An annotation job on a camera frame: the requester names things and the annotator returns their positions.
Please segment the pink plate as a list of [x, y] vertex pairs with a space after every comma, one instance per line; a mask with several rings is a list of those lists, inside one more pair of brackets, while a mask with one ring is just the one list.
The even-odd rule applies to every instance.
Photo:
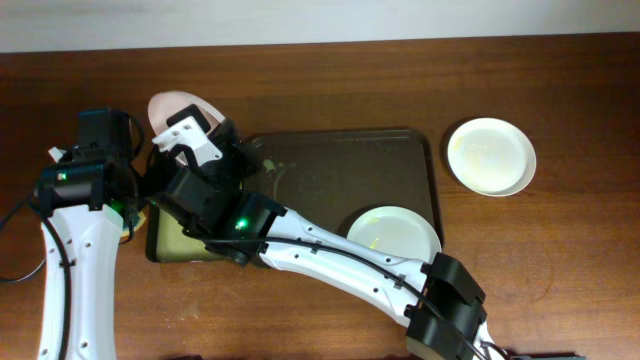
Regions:
[[183, 91], [158, 93], [149, 101], [148, 117], [155, 133], [152, 142], [161, 153], [185, 145], [198, 166], [223, 158], [210, 136], [226, 117], [205, 100]]

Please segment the pale blue plate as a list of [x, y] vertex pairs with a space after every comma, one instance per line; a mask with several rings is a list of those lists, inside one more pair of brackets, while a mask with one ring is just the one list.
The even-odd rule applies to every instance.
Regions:
[[434, 227], [421, 215], [398, 206], [371, 209], [351, 225], [347, 239], [378, 252], [432, 263], [442, 251]]

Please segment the cream white plate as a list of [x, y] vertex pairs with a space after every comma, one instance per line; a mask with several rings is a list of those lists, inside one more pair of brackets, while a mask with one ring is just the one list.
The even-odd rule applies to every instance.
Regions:
[[537, 168], [534, 146], [525, 133], [496, 118], [475, 118], [457, 126], [445, 154], [456, 179], [488, 197], [507, 197], [524, 190]]

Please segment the green yellow scrub sponge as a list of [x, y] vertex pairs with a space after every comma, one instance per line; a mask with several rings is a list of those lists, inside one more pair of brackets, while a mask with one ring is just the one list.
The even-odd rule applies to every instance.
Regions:
[[130, 229], [136, 232], [146, 222], [146, 216], [143, 211], [139, 211], [136, 214], [129, 214], [125, 217], [123, 223], [122, 237], [128, 237]]

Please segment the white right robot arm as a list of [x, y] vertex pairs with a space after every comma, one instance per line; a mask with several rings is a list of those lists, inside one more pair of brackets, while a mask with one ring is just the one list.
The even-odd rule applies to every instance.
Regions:
[[387, 255], [242, 189], [260, 162], [214, 107], [163, 93], [148, 116], [155, 136], [146, 197], [207, 251], [306, 275], [372, 304], [405, 327], [408, 350], [422, 359], [507, 358], [488, 334], [485, 294], [460, 261], [441, 252], [428, 262]]

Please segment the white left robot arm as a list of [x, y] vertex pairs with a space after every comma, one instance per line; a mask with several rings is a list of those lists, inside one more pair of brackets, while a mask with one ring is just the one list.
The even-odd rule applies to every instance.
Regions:
[[74, 145], [50, 151], [30, 205], [46, 250], [41, 359], [116, 356], [115, 267], [143, 205], [132, 162], [144, 141], [135, 118], [103, 108], [81, 112]]

